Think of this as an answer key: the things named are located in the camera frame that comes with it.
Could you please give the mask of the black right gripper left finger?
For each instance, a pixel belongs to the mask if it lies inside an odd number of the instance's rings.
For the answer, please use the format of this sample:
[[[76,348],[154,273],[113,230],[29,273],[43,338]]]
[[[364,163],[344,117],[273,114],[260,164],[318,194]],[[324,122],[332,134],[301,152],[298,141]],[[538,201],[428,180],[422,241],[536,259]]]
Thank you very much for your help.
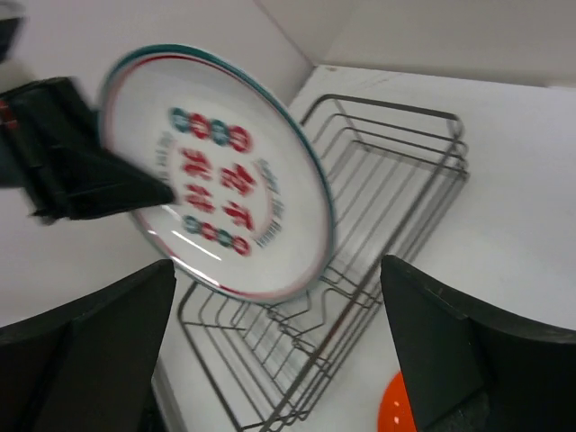
[[[1,329],[3,431],[164,431],[152,375],[176,290],[159,260]]]

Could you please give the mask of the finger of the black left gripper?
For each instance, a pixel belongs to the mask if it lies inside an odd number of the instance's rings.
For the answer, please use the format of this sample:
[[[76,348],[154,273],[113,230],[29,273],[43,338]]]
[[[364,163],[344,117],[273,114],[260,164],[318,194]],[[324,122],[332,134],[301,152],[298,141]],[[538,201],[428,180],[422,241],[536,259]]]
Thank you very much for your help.
[[[101,147],[96,112],[70,77],[1,93],[1,186],[23,189],[44,223],[99,219],[175,199],[168,185]]]

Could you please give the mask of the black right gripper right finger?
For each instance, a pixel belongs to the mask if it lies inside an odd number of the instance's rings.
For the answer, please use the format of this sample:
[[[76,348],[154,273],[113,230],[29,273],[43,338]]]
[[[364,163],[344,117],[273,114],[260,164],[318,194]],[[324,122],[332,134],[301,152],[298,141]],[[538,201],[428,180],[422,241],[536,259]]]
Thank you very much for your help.
[[[575,332],[460,292],[396,256],[381,286],[418,431],[573,431]]]

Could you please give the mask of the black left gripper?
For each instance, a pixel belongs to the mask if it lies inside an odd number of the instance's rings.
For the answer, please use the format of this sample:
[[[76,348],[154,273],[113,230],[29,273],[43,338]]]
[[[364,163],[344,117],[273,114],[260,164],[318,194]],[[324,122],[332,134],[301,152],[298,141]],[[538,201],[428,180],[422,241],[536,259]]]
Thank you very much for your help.
[[[5,63],[18,41],[27,13],[19,1],[0,1],[0,62]]]

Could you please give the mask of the white plate with red characters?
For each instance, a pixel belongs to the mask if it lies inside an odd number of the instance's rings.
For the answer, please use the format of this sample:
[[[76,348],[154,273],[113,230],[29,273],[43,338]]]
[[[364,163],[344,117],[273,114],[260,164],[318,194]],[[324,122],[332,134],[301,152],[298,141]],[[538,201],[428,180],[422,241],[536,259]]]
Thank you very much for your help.
[[[196,282],[277,303],[311,289],[336,245],[327,175],[299,123],[242,69],[181,44],[135,49],[103,81],[101,145],[173,192],[132,213]]]

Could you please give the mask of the orange plastic plate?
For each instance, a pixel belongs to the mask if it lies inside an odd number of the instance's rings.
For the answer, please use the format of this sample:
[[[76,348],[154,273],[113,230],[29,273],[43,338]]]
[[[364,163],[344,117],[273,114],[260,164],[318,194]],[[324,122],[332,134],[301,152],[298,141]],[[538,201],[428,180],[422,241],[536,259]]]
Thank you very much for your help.
[[[394,375],[384,391],[378,413],[377,431],[418,431],[401,372]]]

